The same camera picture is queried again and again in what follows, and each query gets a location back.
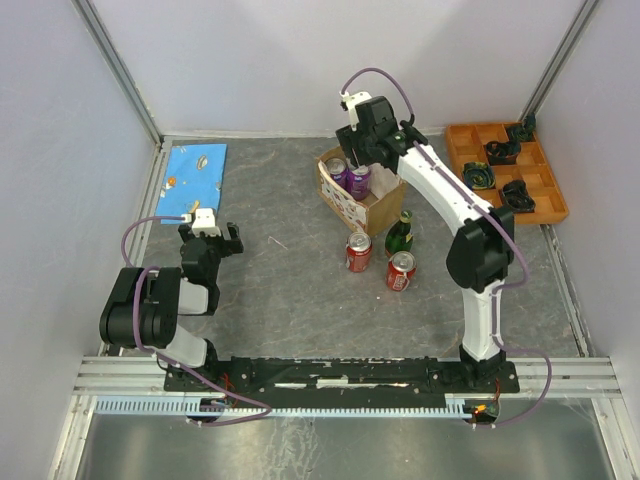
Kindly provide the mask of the purple soda can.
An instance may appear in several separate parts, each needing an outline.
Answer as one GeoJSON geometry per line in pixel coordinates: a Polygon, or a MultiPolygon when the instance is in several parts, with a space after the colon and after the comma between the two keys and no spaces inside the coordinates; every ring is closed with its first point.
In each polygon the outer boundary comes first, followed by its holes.
{"type": "Polygon", "coordinates": [[[355,201],[364,200],[370,193],[371,169],[362,165],[347,173],[347,191],[355,201]]]}
{"type": "Polygon", "coordinates": [[[331,158],[325,165],[331,179],[343,190],[347,191],[348,174],[345,161],[340,158],[331,158]]]}

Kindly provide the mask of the green glass bottle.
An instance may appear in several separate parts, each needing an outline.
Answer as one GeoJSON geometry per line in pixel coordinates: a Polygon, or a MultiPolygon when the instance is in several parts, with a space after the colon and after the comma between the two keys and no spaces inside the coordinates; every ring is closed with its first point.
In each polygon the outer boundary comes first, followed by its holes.
{"type": "Polygon", "coordinates": [[[403,210],[399,219],[389,229],[385,238],[385,253],[387,257],[392,257],[400,251],[409,252],[413,245],[413,234],[411,232],[412,212],[403,210]]]}

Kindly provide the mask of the red cola can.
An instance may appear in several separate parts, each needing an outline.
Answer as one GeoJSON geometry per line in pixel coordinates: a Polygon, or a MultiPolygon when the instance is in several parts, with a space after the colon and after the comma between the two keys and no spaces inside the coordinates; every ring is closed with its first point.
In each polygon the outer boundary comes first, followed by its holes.
{"type": "Polygon", "coordinates": [[[411,252],[396,252],[391,256],[387,265],[386,284],[388,288],[395,292],[406,290],[416,268],[416,259],[411,252]]]}
{"type": "Polygon", "coordinates": [[[370,263],[372,241],[365,232],[353,232],[346,243],[346,267],[353,273],[364,272],[370,263]]]}

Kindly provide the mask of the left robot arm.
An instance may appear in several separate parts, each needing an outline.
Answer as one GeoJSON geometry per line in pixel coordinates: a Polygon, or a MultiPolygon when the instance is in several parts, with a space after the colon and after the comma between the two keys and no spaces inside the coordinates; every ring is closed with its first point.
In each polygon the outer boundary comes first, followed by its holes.
{"type": "Polygon", "coordinates": [[[187,379],[209,390],[221,378],[212,342],[178,325],[181,316],[211,316],[218,307],[217,277],[221,261],[244,252],[238,226],[229,222],[230,237],[194,233],[181,225],[181,265],[163,267],[141,279],[143,269],[121,269],[100,317],[103,342],[125,349],[144,347],[167,363],[186,366],[187,379]]]}

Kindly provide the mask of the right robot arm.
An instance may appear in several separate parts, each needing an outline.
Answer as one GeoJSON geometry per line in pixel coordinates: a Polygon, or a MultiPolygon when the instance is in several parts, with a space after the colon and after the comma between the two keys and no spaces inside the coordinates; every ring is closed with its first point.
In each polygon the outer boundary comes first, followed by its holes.
{"type": "Polygon", "coordinates": [[[453,235],[446,267],[462,291],[465,328],[460,359],[450,370],[467,389],[481,391],[506,362],[500,301],[514,260],[514,217],[457,178],[421,132],[396,120],[385,97],[344,93],[341,106],[349,123],[336,135],[348,159],[390,169],[427,200],[453,235]]]}

